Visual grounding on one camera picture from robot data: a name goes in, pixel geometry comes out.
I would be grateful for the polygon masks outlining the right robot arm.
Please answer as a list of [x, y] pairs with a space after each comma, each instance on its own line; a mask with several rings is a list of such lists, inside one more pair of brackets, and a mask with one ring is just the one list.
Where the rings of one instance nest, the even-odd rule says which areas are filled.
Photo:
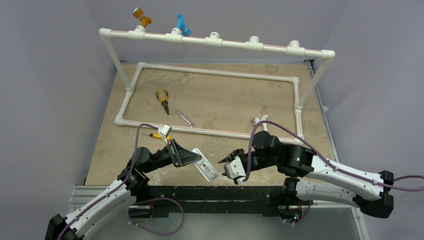
[[273, 204], [290, 206], [314, 200], [341, 203], [358, 208], [363, 214], [386, 219], [394, 209], [389, 186], [394, 183], [390, 171], [359, 171], [339, 163], [324, 162], [311, 149], [280, 142], [266, 131], [253, 136], [253, 151], [235, 149], [219, 161], [223, 176], [242, 184], [248, 172], [276, 167], [286, 176], [282, 189], [266, 192]]

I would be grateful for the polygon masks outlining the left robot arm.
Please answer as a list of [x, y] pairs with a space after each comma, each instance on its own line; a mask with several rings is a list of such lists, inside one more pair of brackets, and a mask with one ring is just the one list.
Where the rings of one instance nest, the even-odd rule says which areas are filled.
[[87, 240], [109, 219], [129, 206], [150, 206], [155, 201], [170, 201], [165, 196], [153, 197], [146, 174], [168, 165], [184, 167], [201, 161], [203, 157], [197, 148], [187, 150], [174, 139], [155, 153], [146, 147], [137, 147], [126, 168], [105, 190], [66, 216], [53, 216], [48, 223], [45, 239]]

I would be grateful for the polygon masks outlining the white remote control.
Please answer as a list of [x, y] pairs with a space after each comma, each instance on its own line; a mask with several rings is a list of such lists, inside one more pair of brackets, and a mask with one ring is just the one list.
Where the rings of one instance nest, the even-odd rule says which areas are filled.
[[212, 183], [219, 176], [218, 171], [213, 167], [213, 165], [198, 148], [194, 148], [192, 152], [201, 156], [199, 160], [193, 162], [194, 166], [208, 183]]

